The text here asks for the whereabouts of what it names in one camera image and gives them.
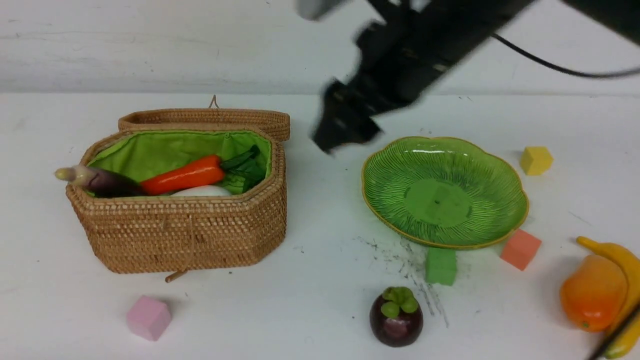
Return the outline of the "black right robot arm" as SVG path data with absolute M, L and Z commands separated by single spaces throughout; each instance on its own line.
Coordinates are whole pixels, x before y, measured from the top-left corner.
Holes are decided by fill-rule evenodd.
M 606 72 L 569 69 L 543 60 L 499 32 L 527 13 L 538 20 L 533 33 L 567 30 L 577 35 L 585 21 L 598 23 L 630 43 L 639 43 L 637 0 L 371 0 L 381 17 L 355 39 L 359 63 L 348 82 L 333 80 L 324 90 L 322 112 L 311 139 L 327 154 L 340 146 L 367 144 L 381 129 L 375 116 L 411 107 L 429 88 L 494 38 L 522 56 L 565 75 L 609 80 L 635 76 L 639 68 Z

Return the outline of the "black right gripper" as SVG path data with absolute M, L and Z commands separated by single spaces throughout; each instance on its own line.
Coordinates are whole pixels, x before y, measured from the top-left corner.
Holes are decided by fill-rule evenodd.
M 326 88 L 313 143 L 333 155 L 374 141 L 383 131 L 371 116 L 412 105 L 480 43 L 475 14 L 403 14 L 370 23 L 356 39 L 360 61 L 352 78 Z

